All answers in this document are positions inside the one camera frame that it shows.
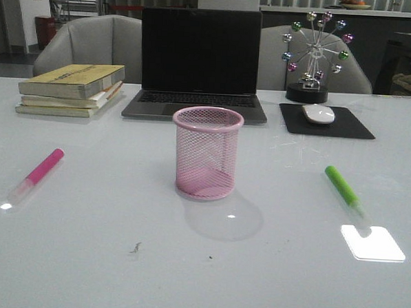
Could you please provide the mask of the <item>dark grey laptop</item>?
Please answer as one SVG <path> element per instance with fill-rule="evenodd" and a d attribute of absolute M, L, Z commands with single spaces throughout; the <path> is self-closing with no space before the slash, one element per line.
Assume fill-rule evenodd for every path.
<path fill-rule="evenodd" d="M 122 116 L 169 121 L 209 106 L 266 122 L 256 95 L 261 12 L 148 7 L 142 29 L 142 86 Z"/>

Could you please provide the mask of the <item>dark side table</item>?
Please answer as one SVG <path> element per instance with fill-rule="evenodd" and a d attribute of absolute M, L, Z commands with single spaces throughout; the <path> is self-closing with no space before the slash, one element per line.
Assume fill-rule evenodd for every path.
<path fill-rule="evenodd" d="M 375 80 L 373 93 L 391 94 L 392 78 L 399 73 L 411 74 L 411 33 L 395 32 L 386 41 L 386 49 Z"/>

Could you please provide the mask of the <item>green highlighter pen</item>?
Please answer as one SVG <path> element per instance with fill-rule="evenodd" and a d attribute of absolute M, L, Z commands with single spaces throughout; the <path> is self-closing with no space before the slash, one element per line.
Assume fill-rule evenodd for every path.
<path fill-rule="evenodd" d="M 350 208 L 350 218 L 353 221 L 354 227 L 362 237 L 365 238 L 369 236 L 372 232 L 371 227 L 373 222 L 366 213 L 358 195 L 355 194 L 351 186 L 347 183 L 347 180 L 340 174 L 339 170 L 334 165 L 326 167 L 324 172 L 343 198 L 344 202 Z"/>

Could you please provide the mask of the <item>top yellow book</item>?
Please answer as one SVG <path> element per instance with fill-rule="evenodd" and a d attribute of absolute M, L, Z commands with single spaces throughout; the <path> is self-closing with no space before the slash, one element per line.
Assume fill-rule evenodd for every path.
<path fill-rule="evenodd" d="M 88 99 L 124 78 L 123 65 L 71 64 L 22 81 L 18 87 L 22 95 Z"/>

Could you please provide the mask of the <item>ferris wheel desk ornament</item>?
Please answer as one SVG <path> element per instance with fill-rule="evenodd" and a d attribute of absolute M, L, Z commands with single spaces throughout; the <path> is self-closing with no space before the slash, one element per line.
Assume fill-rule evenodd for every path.
<path fill-rule="evenodd" d="M 331 46 L 334 42 L 328 42 L 327 38 L 332 34 L 325 33 L 326 24 L 333 19 L 333 13 L 325 11 L 317 14 L 310 11 L 306 14 L 306 20 L 310 22 L 312 36 L 308 37 L 302 30 L 302 23 L 295 21 L 291 24 L 291 33 L 284 34 L 283 42 L 290 43 L 294 34 L 300 33 L 304 37 L 305 48 L 296 53 L 283 52 L 282 60 L 286 63 L 288 72 L 295 72 L 306 63 L 306 68 L 295 83 L 287 85 L 286 98 L 299 103 L 325 103 L 328 100 L 328 89 L 322 85 L 322 80 L 326 73 L 320 67 L 319 61 L 325 59 L 330 64 L 333 74 L 340 73 L 342 65 L 328 59 L 328 54 L 334 54 L 339 61 L 345 61 L 350 56 L 347 50 L 333 50 Z"/>

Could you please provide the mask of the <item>fruit bowl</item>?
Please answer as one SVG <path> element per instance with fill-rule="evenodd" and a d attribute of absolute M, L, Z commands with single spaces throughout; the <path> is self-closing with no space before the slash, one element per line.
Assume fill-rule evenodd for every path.
<path fill-rule="evenodd" d="M 349 10 L 369 10 L 370 6 L 360 0 L 339 0 L 339 4 Z"/>

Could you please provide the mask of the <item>pink highlighter pen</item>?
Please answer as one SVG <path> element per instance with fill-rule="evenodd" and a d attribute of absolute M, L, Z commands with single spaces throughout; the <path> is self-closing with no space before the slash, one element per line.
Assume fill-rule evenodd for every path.
<path fill-rule="evenodd" d="M 54 168 L 55 165 L 64 157 L 64 151 L 56 148 L 39 163 L 8 195 L 4 209 L 9 210 L 17 206 L 32 189 Z"/>

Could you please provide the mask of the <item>cream book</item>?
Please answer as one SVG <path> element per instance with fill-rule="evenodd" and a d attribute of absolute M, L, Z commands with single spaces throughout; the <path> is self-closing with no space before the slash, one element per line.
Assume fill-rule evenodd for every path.
<path fill-rule="evenodd" d="M 22 113 L 22 114 L 35 114 L 35 115 L 48 115 L 48 116 L 74 116 L 75 118 L 76 117 L 90 118 L 95 113 L 97 113 L 101 108 L 89 110 L 88 108 L 75 108 L 75 107 L 71 107 L 71 108 L 49 107 L 49 106 L 36 107 L 36 106 L 24 106 L 20 102 L 18 105 L 16 105 L 15 111 L 18 113 Z"/>
<path fill-rule="evenodd" d="M 49 96 L 37 96 L 37 95 L 23 95 L 21 97 L 21 104 L 24 106 L 36 106 L 36 107 L 65 107 L 65 108 L 88 108 L 99 109 L 103 107 L 109 100 L 114 98 L 123 85 L 122 81 L 113 84 L 111 87 L 106 88 L 103 91 L 91 96 L 88 99 L 63 99 Z"/>

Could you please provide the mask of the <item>middle cream book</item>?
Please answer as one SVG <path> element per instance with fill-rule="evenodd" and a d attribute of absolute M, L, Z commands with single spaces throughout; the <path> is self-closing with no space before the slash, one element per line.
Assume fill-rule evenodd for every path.
<path fill-rule="evenodd" d="M 114 98 L 123 85 L 122 81 L 113 84 L 111 87 L 106 88 L 103 91 L 91 96 L 88 99 L 63 99 L 49 96 L 37 96 L 37 95 L 23 95 L 21 97 L 21 104 L 24 106 L 36 106 L 36 107 L 65 107 L 65 108 L 88 108 L 99 109 L 103 107 L 109 100 Z"/>

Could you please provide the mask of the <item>bottom cream book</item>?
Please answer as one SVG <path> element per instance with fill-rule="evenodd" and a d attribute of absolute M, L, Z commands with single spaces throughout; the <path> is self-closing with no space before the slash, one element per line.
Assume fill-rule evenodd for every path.
<path fill-rule="evenodd" d="M 48 116 L 74 116 L 75 118 L 76 117 L 90 118 L 95 113 L 97 113 L 101 108 L 89 110 L 88 108 L 75 108 L 75 107 L 71 107 L 71 108 L 49 107 L 49 106 L 36 107 L 36 106 L 24 106 L 20 102 L 18 105 L 16 105 L 15 111 L 18 113 L 22 113 L 22 114 L 35 114 L 35 115 L 48 115 Z"/>

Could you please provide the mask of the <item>red bin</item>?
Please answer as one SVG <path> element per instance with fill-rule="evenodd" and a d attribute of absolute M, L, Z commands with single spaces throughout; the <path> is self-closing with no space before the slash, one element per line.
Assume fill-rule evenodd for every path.
<path fill-rule="evenodd" d="M 37 16 L 34 18 L 38 47 L 43 50 L 45 46 L 54 38 L 56 26 L 54 17 Z"/>

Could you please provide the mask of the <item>white computer mouse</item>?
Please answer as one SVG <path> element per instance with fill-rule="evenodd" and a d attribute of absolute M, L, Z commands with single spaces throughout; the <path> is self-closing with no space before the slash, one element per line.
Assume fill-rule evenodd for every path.
<path fill-rule="evenodd" d="M 330 107 L 320 104 L 305 104 L 302 106 L 302 112 L 307 121 L 316 124 L 330 124 L 336 118 Z"/>

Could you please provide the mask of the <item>pink mesh pen holder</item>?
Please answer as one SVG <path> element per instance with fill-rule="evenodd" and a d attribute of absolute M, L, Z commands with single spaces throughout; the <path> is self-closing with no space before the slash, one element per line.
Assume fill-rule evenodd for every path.
<path fill-rule="evenodd" d="M 173 114 L 176 124 L 176 187 L 184 196 L 214 200 L 234 190 L 241 114 L 196 106 Z"/>

